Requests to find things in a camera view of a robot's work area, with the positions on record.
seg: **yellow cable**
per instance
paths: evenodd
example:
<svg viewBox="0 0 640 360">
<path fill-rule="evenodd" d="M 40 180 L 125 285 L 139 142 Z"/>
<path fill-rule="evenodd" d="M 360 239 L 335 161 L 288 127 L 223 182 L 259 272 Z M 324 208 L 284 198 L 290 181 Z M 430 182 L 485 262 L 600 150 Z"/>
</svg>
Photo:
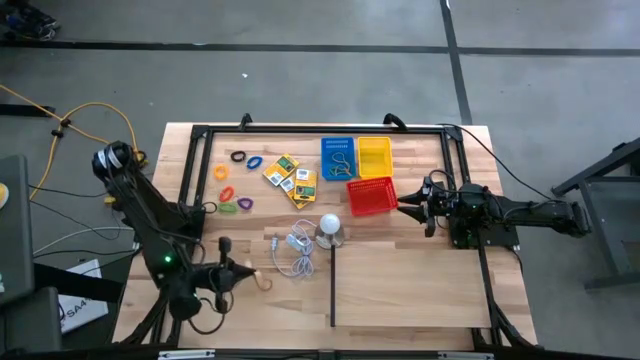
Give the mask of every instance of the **yellow cable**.
<svg viewBox="0 0 640 360">
<path fill-rule="evenodd" d="M 129 120 L 129 118 L 119 109 L 117 109 L 115 106 L 111 105 L 111 104 L 107 104 L 107 103 L 102 103 L 102 102 L 90 102 L 90 103 L 86 103 L 86 104 L 82 104 L 78 107 L 76 107 L 75 109 L 69 111 L 68 113 L 66 113 L 63 117 L 60 117 L 54 113 L 52 113 L 51 111 L 45 109 L 44 107 L 36 104 L 34 101 L 18 94 L 17 92 L 9 89 L 8 87 L 0 84 L 0 88 L 6 92 L 8 92 L 9 94 L 23 100 L 24 102 L 27 102 L 29 104 L 31 104 L 32 106 L 34 106 L 35 108 L 39 109 L 40 111 L 46 113 L 47 115 L 53 117 L 54 119 L 57 119 L 60 123 L 62 123 L 64 120 L 68 119 L 69 117 L 71 117 L 71 115 L 75 114 L 78 110 L 80 109 L 84 109 L 86 107 L 89 106 L 103 106 L 103 107 L 107 107 L 113 111 L 115 111 L 118 115 L 120 115 L 120 117 L 122 117 L 122 119 L 127 123 L 127 126 L 129 127 L 129 132 L 131 133 L 131 141 L 133 142 L 133 151 L 135 154 L 138 154 L 138 143 L 136 141 L 136 134 L 133 131 L 133 126 L 131 125 L 131 121 Z M 88 134 L 84 131 L 82 131 L 81 129 L 77 128 L 76 126 L 73 125 L 69 125 L 69 128 L 71 128 L 72 130 L 76 131 L 77 133 L 79 133 L 80 135 L 89 138 L 91 140 L 95 140 L 98 142 L 101 142 L 103 144 L 109 144 L 109 141 L 98 137 L 98 136 L 94 136 L 91 134 Z M 58 126 L 58 131 L 61 131 L 62 127 L 59 125 Z M 55 149 L 56 146 L 58 144 L 58 137 L 54 136 L 53 137 L 53 141 L 51 142 L 51 148 L 49 150 L 49 161 L 47 162 L 47 168 L 44 171 L 44 174 L 42 175 L 42 178 L 40 179 L 40 182 L 38 183 L 38 188 L 42 186 L 42 184 L 44 184 L 45 180 L 47 179 L 47 177 L 49 176 L 49 171 L 51 170 L 51 165 L 53 164 L 53 158 L 54 158 L 54 153 L 55 153 Z M 29 200 L 33 199 L 33 197 L 38 193 L 38 189 L 34 189 L 33 192 L 31 193 L 31 195 L 29 196 Z"/>
</svg>

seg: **yellow basket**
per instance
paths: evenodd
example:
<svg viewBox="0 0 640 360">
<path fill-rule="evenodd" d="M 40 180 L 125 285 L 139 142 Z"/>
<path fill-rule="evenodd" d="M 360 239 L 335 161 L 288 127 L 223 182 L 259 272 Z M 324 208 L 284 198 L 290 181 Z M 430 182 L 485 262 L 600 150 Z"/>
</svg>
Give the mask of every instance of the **yellow basket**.
<svg viewBox="0 0 640 360">
<path fill-rule="evenodd" d="M 358 138 L 358 172 L 363 179 L 393 176 L 391 138 Z"/>
</svg>

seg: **blue basket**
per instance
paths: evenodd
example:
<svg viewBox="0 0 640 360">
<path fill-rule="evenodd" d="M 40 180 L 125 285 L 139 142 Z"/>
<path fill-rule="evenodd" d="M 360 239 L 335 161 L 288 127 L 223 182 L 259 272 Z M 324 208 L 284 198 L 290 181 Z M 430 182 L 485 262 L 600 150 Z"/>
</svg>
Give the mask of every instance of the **blue basket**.
<svg viewBox="0 0 640 360">
<path fill-rule="evenodd" d="M 344 160 L 349 163 L 349 174 L 339 173 L 332 175 L 331 169 L 337 165 L 346 166 L 344 163 L 336 162 L 334 159 L 342 159 L 340 154 L 344 154 Z M 357 174 L 356 152 L 353 138 L 322 138 L 322 177 L 328 181 L 351 180 Z"/>
</svg>

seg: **plastic basket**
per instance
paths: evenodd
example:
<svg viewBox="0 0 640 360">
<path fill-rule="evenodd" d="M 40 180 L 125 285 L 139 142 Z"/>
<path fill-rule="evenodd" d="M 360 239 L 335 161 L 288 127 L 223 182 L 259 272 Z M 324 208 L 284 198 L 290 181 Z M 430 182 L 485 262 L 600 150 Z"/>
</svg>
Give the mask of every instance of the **plastic basket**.
<svg viewBox="0 0 640 360">
<path fill-rule="evenodd" d="M 349 174 L 338 173 L 337 175 L 331 174 L 331 169 L 337 165 L 343 165 L 344 163 L 336 162 L 334 157 L 342 159 L 340 154 L 344 154 L 344 160 L 349 163 Z M 353 138 L 337 137 L 337 138 L 322 138 L 322 177 L 329 181 L 335 180 L 351 180 L 356 176 L 356 154 Z"/>
<path fill-rule="evenodd" d="M 396 190 L 390 177 L 352 181 L 347 194 L 354 216 L 385 212 L 398 207 Z"/>
<path fill-rule="evenodd" d="M 358 173 L 363 179 L 393 176 L 391 138 L 358 138 Z"/>
</svg>

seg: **white cable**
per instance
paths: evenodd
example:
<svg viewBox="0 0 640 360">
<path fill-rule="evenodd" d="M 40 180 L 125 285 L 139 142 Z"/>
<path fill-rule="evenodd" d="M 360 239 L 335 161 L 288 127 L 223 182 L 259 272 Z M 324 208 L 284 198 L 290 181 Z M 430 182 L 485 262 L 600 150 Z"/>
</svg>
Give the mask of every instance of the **white cable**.
<svg viewBox="0 0 640 360">
<path fill-rule="evenodd" d="M 133 231 L 132 228 L 129 228 L 129 227 L 118 227 L 118 226 L 105 226 L 105 227 L 99 227 L 99 228 L 93 228 L 93 229 L 84 229 L 84 230 L 76 231 L 76 232 L 71 233 L 69 235 L 65 235 L 65 236 L 61 237 L 60 239 L 52 242 L 51 244 L 41 247 L 40 249 L 34 251 L 33 255 L 36 255 L 37 253 L 39 253 L 39 252 L 41 252 L 43 250 L 46 250 L 46 249 L 50 248 L 51 246 L 53 246 L 53 245 L 55 245 L 55 244 L 57 244 L 57 243 L 59 243 L 61 241 L 64 241 L 64 240 L 72 238 L 74 236 L 77 236 L 77 235 L 80 235 L 80 234 L 84 234 L 86 232 L 94 231 L 94 230 L 96 230 L 96 231 L 101 231 L 101 230 Z"/>
<path fill-rule="evenodd" d="M 271 239 L 271 255 L 273 258 L 273 264 L 276 268 L 282 273 L 282 275 L 287 277 L 298 277 L 298 276 L 311 276 L 313 275 L 313 263 L 311 262 L 311 253 L 313 252 L 313 241 L 309 238 L 307 231 L 300 226 L 300 223 L 307 223 L 314 228 L 317 226 L 309 220 L 301 219 L 296 221 L 295 224 L 291 227 L 291 231 L 293 231 L 287 237 L 291 243 L 290 245 L 295 247 L 298 251 L 300 251 L 300 257 L 296 259 L 296 261 L 291 264 L 290 272 L 286 272 L 285 270 L 280 268 L 278 265 L 278 261 L 276 260 L 276 249 L 278 248 L 278 235 L 275 235 L 273 239 Z"/>
</svg>

